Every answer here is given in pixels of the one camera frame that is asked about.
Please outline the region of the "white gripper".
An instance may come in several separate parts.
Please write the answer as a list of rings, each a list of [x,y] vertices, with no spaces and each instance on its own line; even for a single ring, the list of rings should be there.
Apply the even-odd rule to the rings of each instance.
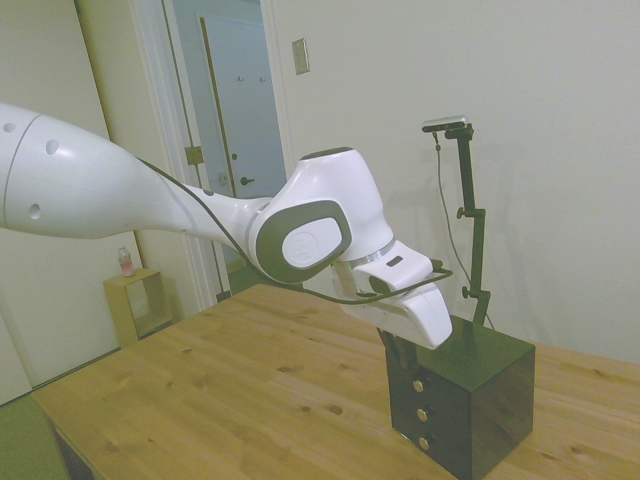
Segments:
[[[342,310],[379,328],[388,360],[401,369],[408,380],[415,378],[419,368],[415,344],[437,349],[453,331],[444,298],[434,283],[385,300],[342,306]],[[400,354],[394,335],[403,338]]]

